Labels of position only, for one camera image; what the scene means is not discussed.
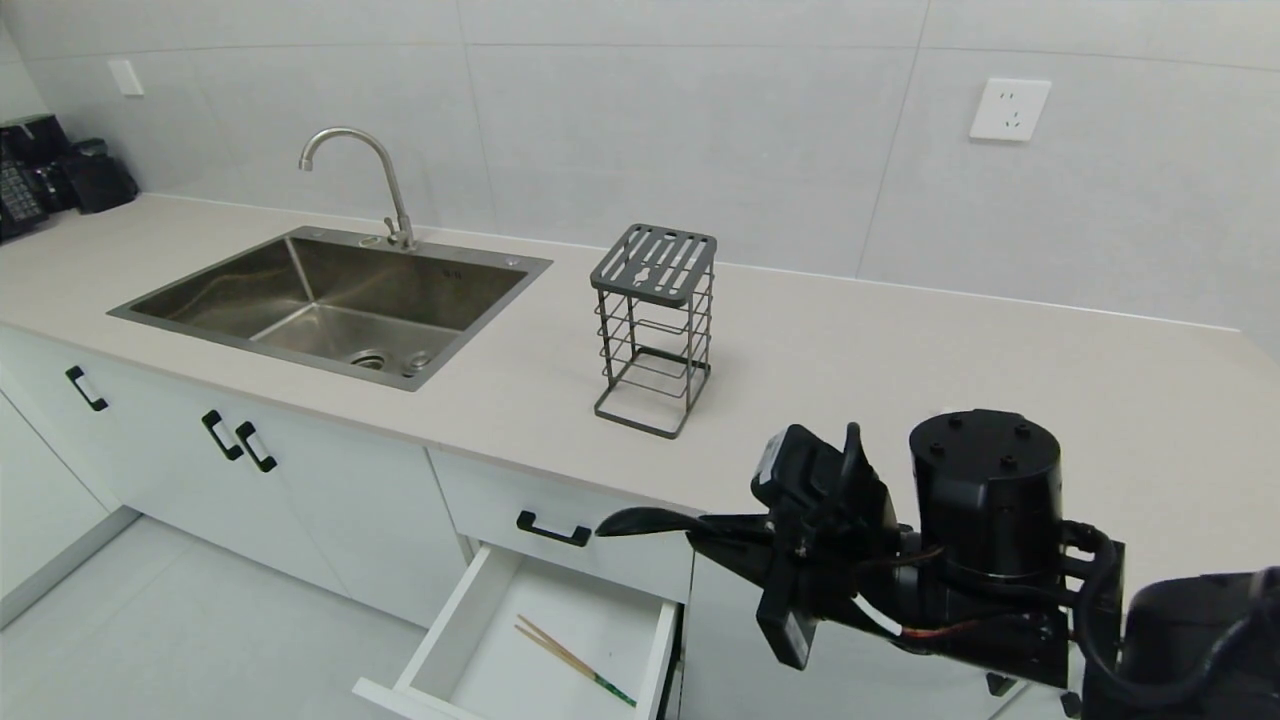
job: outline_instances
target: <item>faucet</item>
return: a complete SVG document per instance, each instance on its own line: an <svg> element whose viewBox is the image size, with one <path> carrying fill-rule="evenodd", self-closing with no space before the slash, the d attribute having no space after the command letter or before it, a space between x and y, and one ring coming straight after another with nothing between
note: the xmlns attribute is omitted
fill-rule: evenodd
<svg viewBox="0 0 1280 720"><path fill-rule="evenodd" d="M310 173L311 172L311 158L316 154L316 150L324 145L324 142L332 137L355 137L362 141L365 145L374 149L378 152L378 159L383 161L383 170L387 173L387 186L392 191L392 204L396 205L396 224L392 224L390 218L383 218L387 223L387 242L393 246L399 246L403 252L412 252L417 243L413 241L413 225L408 219L408 214L404 211L404 200L399 195L399 182L396 181L396 168L392 167L392 156L387 154L387 147L378 138L369 135L362 129L356 128L328 128L323 129L307 141L302 146L302 155L298 158L298 169Z"/></svg>

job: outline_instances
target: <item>stainless steel sink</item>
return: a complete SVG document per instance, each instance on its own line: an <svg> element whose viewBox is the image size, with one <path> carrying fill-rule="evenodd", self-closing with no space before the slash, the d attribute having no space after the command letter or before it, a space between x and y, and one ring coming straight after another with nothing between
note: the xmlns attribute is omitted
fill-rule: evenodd
<svg viewBox="0 0 1280 720"><path fill-rule="evenodd" d="M110 314L412 391L549 265L302 227Z"/></svg>

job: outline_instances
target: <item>metal rack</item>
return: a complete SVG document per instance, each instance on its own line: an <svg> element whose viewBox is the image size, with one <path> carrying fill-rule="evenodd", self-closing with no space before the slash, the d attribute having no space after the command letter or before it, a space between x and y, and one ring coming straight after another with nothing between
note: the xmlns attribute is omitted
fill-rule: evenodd
<svg viewBox="0 0 1280 720"><path fill-rule="evenodd" d="M595 414L664 438L684 429L710 375L716 238L631 225L591 273L602 375Z"/></svg>

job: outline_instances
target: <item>drawer handle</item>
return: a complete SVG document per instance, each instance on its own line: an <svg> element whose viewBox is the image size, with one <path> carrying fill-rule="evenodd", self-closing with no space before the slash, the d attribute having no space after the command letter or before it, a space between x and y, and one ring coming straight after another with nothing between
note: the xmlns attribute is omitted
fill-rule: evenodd
<svg viewBox="0 0 1280 720"><path fill-rule="evenodd" d="M205 429L209 430L209 437L214 438L214 445L218 446L218 450L223 451L223 457L228 460L238 460L242 455L244 455L241 446L232 445L230 447L227 447L223 445L223 438L220 438L218 432L214 430L214 425L221 421L223 416L218 413L218 410L210 410L204 418L200 419L200 424L205 425Z"/></svg>
<svg viewBox="0 0 1280 720"><path fill-rule="evenodd" d="M253 452L253 446L250 445L248 438L256 432L257 428L253 427L253 423L244 420L241 423L241 427L236 428L236 437L241 438L241 445L243 445L244 450L248 451L248 456L253 460L253 464L257 465L257 469L264 473L270 473L276 465L279 465L279 462L276 462L275 457L271 457L270 455L259 457L257 452Z"/></svg>
<svg viewBox="0 0 1280 720"><path fill-rule="evenodd" d="M553 533L550 530L544 530L541 528L535 528L534 523L538 521L538 515L530 512L529 510L521 510L520 518L516 518L516 527L526 533L534 533L535 536L541 536L564 544L572 544L573 547L586 547L586 541L591 539L591 528L584 528L579 525L572 536L562 536L559 533Z"/></svg>
<svg viewBox="0 0 1280 720"><path fill-rule="evenodd" d="M84 370L81 370L79 365L76 365L70 370L67 370L67 379L70 380L73 386L76 386L76 392L81 393L81 397L84 398L84 402L88 404L91 410L93 410L95 413L101 413L102 410L110 407L110 405L106 404L106 398L102 396L99 396L97 400L88 398L88 393L84 392L84 387L79 384L79 380L83 377L84 377Z"/></svg>

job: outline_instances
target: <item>white countertop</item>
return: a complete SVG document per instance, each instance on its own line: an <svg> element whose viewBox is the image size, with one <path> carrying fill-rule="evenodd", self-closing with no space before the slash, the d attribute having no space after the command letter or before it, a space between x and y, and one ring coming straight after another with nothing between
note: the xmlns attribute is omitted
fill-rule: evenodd
<svg viewBox="0 0 1280 720"><path fill-rule="evenodd" d="M856 420L899 518L914 523L911 428L945 409L1015 410L1062 443L1066 516L1129 543L1130 592L1277 561L1280 366L1235 331L719 264L712 378L668 441L591 413L604 389L588 281L600 250L426 237L554 264L412 393L106 315L305 224L381 228L159 196L64 215L0 247L0 323L428 447L707 512L762 510L748 486L782 427L804 424L838 446Z"/></svg>

